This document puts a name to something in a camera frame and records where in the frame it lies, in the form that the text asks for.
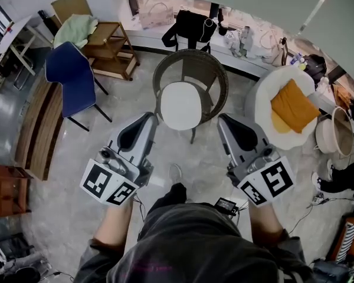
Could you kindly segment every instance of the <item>black trousers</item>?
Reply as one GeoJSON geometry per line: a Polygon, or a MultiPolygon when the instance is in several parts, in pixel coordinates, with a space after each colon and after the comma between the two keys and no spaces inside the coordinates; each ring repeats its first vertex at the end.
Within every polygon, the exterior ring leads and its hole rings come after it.
{"type": "Polygon", "coordinates": [[[320,189],[327,193],[339,193],[344,190],[354,190],[354,163],[344,170],[333,169],[332,181],[322,180],[320,189]]]}
{"type": "Polygon", "coordinates": [[[162,208],[168,205],[178,205],[186,201],[186,188],[181,183],[176,183],[171,187],[171,190],[164,197],[159,198],[151,207],[148,214],[153,210],[162,208]]]}

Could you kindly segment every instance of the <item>yellow cushion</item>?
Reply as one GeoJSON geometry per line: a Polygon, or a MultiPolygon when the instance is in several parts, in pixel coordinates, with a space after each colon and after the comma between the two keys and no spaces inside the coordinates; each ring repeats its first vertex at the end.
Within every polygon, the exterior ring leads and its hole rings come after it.
{"type": "Polygon", "coordinates": [[[292,79],[272,99],[271,108],[296,133],[301,133],[304,127],[320,115],[320,111],[292,79]]]}
{"type": "Polygon", "coordinates": [[[273,122],[274,128],[280,134],[285,134],[291,131],[291,128],[286,122],[281,119],[281,117],[274,111],[271,111],[271,121],[273,122]]]}

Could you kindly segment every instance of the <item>light green towel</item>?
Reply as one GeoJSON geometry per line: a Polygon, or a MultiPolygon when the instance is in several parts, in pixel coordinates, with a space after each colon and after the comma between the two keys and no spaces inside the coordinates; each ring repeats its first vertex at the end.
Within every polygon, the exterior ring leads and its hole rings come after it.
{"type": "Polygon", "coordinates": [[[72,42],[79,48],[83,48],[88,43],[88,36],[96,30],[98,20],[91,15],[72,15],[58,30],[54,48],[64,42],[72,42]]]}

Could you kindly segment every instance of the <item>white fluffy chair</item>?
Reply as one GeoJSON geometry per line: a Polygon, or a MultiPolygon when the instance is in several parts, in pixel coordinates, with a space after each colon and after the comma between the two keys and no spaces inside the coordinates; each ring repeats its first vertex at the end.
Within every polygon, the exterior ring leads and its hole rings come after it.
{"type": "Polygon", "coordinates": [[[264,129],[269,142],[283,150],[304,144],[314,131],[317,118],[311,121],[301,133],[290,130],[281,134],[271,119],[271,100],[293,79],[305,96],[314,93],[314,82],[304,71],[295,66],[283,66],[267,73],[248,93],[245,100],[245,116],[254,120],[264,129]]]}

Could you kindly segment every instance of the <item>sneaker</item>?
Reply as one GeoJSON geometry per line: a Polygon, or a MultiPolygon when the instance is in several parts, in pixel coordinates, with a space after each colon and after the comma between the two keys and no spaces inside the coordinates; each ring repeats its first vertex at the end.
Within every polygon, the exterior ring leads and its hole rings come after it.
{"type": "Polygon", "coordinates": [[[182,171],[178,164],[172,163],[169,167],[169,178],[173,185],[182,183],[182,171]]]}
{"type": "Polygon", "coordinates": [[[331,159],[328,159],[327,163],[326,163],[326,169],[328,170],[328,180],[332,180],[332,175],[333,175],[333,169],[334,169],[334,165],[331,159]]]}
{"type": "Polygon", "coordinates": [[[312,173],[312,183],[318,192],[321,192],[320,182],[321,182],[321,178],[319,177],[319,175],[316,172],[313,172],[312,173]]]}

